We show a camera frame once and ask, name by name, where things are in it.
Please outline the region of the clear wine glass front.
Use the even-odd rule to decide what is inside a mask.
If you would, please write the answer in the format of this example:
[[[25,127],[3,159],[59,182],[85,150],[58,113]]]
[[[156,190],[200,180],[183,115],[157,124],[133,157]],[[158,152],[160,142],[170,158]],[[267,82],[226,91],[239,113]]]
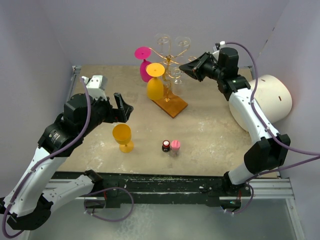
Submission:
[[[174,67],[170,76],[172,78],[172,92],[176,96],[181,96],[185,89],[184,73],[178,67]]]

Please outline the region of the yellow wine glass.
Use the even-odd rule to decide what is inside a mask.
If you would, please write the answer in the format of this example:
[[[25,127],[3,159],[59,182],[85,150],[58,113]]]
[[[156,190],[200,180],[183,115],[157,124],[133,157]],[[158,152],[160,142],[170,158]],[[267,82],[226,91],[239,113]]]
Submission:
[[[134,149],[131,128],[127,124],[118,124],[112,130],[114,140],[119,144],[123,153],[130,153]]]
[[[146,67],[146,72],[151,76],[147,83],[147,96],[152,101],[160,100],[164,95],[161,77],[165,73],[165,67],[160,63],[151,63]]]

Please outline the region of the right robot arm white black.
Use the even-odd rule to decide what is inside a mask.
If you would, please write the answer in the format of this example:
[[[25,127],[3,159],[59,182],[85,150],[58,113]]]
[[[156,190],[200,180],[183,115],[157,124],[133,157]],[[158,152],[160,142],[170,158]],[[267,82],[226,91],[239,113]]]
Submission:
[[[210,78],[217,82],[218,90],[239,112],[252,141],[252,147],[244,154],[243,163],[224,174],[222,190],[228,196],[235,195],[240,185],[260,173],[284,164],[291,140],[266,118],[247,79],[238,73],[238,51],[223,47],[215,53],[205,52],[195,60],[179,66],[189,77],[202,82]]]

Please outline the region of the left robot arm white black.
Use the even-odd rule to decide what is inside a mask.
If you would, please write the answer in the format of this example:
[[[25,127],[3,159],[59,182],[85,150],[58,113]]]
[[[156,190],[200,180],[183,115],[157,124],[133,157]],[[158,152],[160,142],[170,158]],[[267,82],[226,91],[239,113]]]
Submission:
[[[3,230],[7,225],[19,232],[36,230],[55,210],[73,199],[101,194],[104,179],[93,170],[86,170],[54,190],[44,190],[60,165],[97,126],[129,120],[133,106],[125,103],[120,93],[115,93],[114,98],[116,108],[109,99],[93,99],[84,93],[73,95],[64,104],[63,112],[40,137],[34,157],[19,183],[0,199]]]

